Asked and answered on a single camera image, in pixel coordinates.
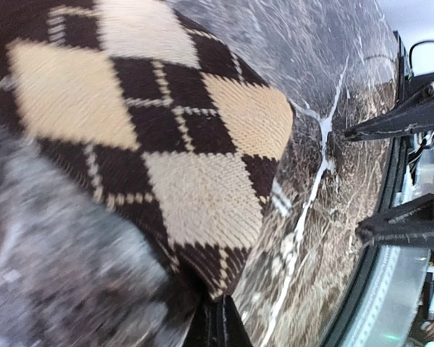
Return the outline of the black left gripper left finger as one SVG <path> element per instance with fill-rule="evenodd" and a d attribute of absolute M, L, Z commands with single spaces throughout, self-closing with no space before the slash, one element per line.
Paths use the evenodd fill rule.
<path fill-rule="evenodd" d="M 197 306 L 183 347 L 218 347 L 220 301 L 204 297 Z"/>

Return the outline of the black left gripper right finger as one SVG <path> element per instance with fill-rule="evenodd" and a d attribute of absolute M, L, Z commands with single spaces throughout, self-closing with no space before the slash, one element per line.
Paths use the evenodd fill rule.
<path fill-rule="evenodd" d="M 252 347 L 236 305 L 230 296 L 222 301 L 222 339 L 227 347 Z"/>

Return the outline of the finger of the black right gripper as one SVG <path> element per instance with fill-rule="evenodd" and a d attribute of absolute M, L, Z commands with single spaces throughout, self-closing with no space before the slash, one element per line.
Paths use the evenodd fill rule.
<path fill-rule="evenodd" d="M 434 194 L 375 214 L 356 229 L 363 244 L 434 250 Z"/>
<path fill-rule="evenodd" d="M 434 130 L 434 94 L 416 93 L 388 113 L 344 131 L 349 141 L 403 137 Z"/>

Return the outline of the brown beige argyle sock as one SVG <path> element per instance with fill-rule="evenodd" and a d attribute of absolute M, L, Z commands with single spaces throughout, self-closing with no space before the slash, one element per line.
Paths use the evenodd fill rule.
<path fill-rule="evenodd" d="M 0 122 L 212 299 L 263 228 L 294 110 L 165 1 L 0 1 Z"/>

